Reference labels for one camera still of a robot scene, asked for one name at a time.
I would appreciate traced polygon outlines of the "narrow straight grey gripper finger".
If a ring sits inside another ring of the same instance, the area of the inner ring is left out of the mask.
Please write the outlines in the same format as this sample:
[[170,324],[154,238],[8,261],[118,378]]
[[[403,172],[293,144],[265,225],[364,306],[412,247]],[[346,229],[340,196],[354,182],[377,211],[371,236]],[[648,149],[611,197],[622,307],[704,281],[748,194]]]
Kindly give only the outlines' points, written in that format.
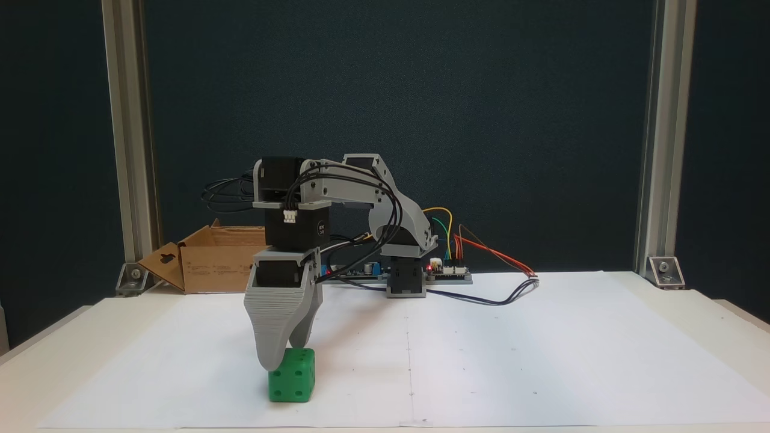
[[310,307],[308,312],[305,313],[302,320],[294,329],[294,348],[305,348],[310,336],[312,334],[312,326],[316,317],[316,314],[324,301],[322,295],[322,283],[318,282],[321,277],[321,253],[320,250],[314,250],[312,255],[308,256],[309,263],[311,263],[310,271]]

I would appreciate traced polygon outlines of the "wide curved grey gripper finger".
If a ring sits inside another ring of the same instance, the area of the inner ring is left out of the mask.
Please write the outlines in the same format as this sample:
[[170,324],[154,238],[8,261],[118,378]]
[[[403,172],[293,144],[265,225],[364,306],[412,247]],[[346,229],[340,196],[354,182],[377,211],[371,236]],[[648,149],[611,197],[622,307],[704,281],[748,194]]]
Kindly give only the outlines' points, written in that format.
[[258,360],[267,372],[280,367],[287,345],[306,347],[313,326],[313,289],[247,289],[243,304]]

